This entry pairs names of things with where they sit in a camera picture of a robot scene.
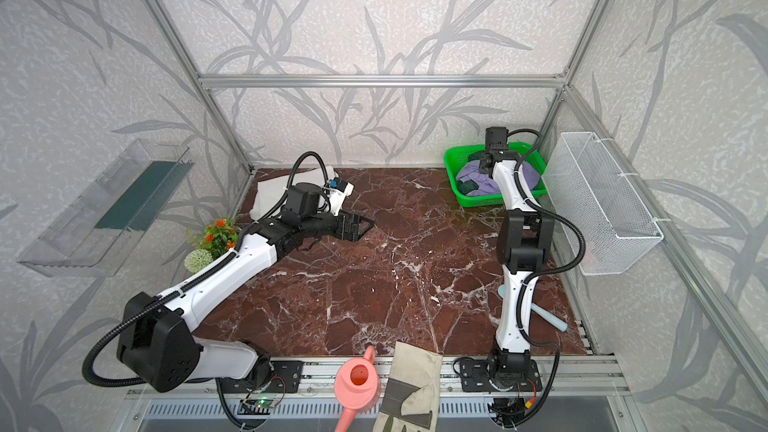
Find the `purple t shirt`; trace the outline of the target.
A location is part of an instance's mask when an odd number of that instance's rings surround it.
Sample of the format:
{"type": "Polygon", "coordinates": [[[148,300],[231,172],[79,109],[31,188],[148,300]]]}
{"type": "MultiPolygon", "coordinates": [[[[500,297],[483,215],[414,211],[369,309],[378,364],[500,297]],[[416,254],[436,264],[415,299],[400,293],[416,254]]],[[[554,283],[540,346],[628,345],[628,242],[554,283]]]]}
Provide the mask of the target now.
{"type": "MultiPolygon", "coordinates": [[[[539,185],[539,182],[541,180],[541,174],[538,171],[536,171],[531,164],[524,163],[522,166],[522,172],[525,178],[525,182],[527,183],[530,189],[534,189],[539,185]]],[[[473,160],[473,161],[467,162],[457,174],[455,178],[456,188],[457,188],[458,181],[468,181],[468,180],[481,182],[481,181],[490,181],[493,179],[485,174],[481,174],[478,171],[478,160],[473,160]]]]}

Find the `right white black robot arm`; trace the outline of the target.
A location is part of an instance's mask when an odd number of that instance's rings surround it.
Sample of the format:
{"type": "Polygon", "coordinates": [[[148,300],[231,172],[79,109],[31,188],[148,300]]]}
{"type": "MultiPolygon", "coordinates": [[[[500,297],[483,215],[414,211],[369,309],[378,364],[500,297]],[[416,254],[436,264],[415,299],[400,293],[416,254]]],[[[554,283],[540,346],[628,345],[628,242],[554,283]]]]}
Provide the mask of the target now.
{"type": "Polygon", "coordinates": [[[479,159],[479,171],[497,184],[505,207],[496,246],[504,279],[503,310],[488,357],[489,381],[501,390],[535,377],[531,309],[555,228],[554,214],[545,212],[534,198],[523,171],[533,151],[520,154],[511,150],[508,139],[512,135],[505,127],[487,128],[479,159]]]}

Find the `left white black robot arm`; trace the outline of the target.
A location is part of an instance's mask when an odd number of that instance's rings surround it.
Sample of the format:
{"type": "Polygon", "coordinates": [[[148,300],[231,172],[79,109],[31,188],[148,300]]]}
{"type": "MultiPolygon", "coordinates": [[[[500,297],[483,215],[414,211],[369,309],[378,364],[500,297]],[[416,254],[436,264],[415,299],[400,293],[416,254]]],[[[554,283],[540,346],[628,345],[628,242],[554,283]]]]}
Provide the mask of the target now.
{"type": "Polygon", "coordinates": [[[351,183],[323,170],[320,184],[298,182],[298,169],[316,152],[295,161],[283,194],[239,233],[234,246],[190,278],[126,304],[122,321],[86,354],[81,374],[96,387],[141,384],[164,393],[187,382],[231,379],[259,389],[274,369],[268,352],[246,342],[203,339],[195,331],[225,299],[259,273],[325,236],[357,242],[374,221],[344,210],[351,183]]]}

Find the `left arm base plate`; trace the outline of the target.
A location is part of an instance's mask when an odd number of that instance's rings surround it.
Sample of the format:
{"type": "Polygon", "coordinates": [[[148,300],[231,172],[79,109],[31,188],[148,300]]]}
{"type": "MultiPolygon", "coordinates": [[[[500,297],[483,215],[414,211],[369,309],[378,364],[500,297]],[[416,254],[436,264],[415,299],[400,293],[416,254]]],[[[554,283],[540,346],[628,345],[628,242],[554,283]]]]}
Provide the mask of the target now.
{"type": "Polygon", "coordinates": [[[258,364],[256,371],[244,379],[223,378],[219,389],[224,394],[266,392],[295,394],[298,392],[304,362],[301,360],[276,360],[267,366],[258,364]]]}

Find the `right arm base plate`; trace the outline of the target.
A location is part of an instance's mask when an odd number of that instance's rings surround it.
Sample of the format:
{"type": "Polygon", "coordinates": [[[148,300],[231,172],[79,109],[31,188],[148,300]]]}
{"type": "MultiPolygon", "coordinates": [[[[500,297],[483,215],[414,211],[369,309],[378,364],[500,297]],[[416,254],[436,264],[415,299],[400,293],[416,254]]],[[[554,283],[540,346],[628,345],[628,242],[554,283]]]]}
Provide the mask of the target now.
{"type": "Polygon", "coordinates": [[[452,363],[454,373],[459,377],[463,392],[512,392],[538,393],[544,390],[541,374],[535,360],[522,362],[526,370],[515,365],[504,368],[490,359],[476,359],[463,356],[452,363]]]}

